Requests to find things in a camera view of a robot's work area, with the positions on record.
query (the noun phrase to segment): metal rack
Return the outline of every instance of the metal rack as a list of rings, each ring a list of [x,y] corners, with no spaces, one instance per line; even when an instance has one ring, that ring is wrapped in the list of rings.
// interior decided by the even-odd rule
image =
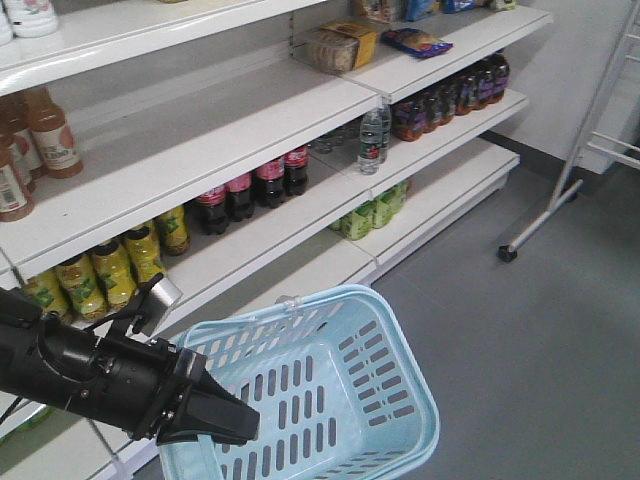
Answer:
[[[632,168],[640,170],[640,160],[633,158],[630,153],[640,154],[640,148],[631,145],[611,135],[596,131],[602,114],[607,107],[614,91],[615,86],[620,79],[620,75],[628,62],[640,63],[640,58],[631,55],[634,46],[640,45],[640,35],[637,30],[640,27],[640,0],[634,0],[630,7],[629,16],[622,28],[616,46],[611,54],[607,67],[600,80],[596,93],[591,101],[591,105],[587,110],[578,135],[574,140],[569,158],[558,177],[555,188],[551,195],[551,199],[547,204],[546,210],[540,214],[529,226],[515,237],[507,245],[501,245],[498,248],[497,256],[503,262],[509,263],[518,256],[518,249],[533,236],[546,222],[549,220],[565,203],[573,200],[584,183],[582,179],[577,179],[569,187],[567,183],[569,176],[573,171],[576,163],[580,159],[583,150],[591,150],[599,154],[609,157],[614,162],[628,165]]]

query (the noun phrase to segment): light blue basket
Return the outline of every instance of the light blue basket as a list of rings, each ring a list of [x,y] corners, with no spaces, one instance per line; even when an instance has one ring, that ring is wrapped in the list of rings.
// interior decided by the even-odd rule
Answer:
[[[167,480],[391,479],[433,453],[438,411],[387,302],[337,287],[178,340],[260,412],[258,439],[160,447]]]

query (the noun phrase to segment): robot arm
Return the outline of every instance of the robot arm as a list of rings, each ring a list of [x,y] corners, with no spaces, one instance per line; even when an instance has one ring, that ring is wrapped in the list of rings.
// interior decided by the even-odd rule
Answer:
[[[149,326],[162,304],[161,276],[125,309],[105,318],[104,337],[63,325],[15,292],[0,289],[0,390],[119,427],[134,440],[195,440],[243,445],[259,414],[207,372],[206,357],[166,340],[128,338]]]

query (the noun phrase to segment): white wall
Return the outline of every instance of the white wall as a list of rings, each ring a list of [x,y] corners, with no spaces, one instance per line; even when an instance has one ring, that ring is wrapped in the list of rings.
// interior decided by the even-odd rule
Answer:
[[[630,0],[518,0],[553,13],[554,23],[510,46],[511,86],[531,106],[495,131],[567,158],[631,8]],[[598,170],[596,161],[589,168]]]

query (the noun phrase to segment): wheel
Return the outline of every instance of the wheel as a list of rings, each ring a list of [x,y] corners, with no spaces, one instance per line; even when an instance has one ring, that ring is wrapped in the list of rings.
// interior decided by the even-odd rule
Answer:
[[[498,247],[497,255],[504,263],[513,262],[518,258],[518,252],[516,250],[510,250],[509,245],[501,245]]]

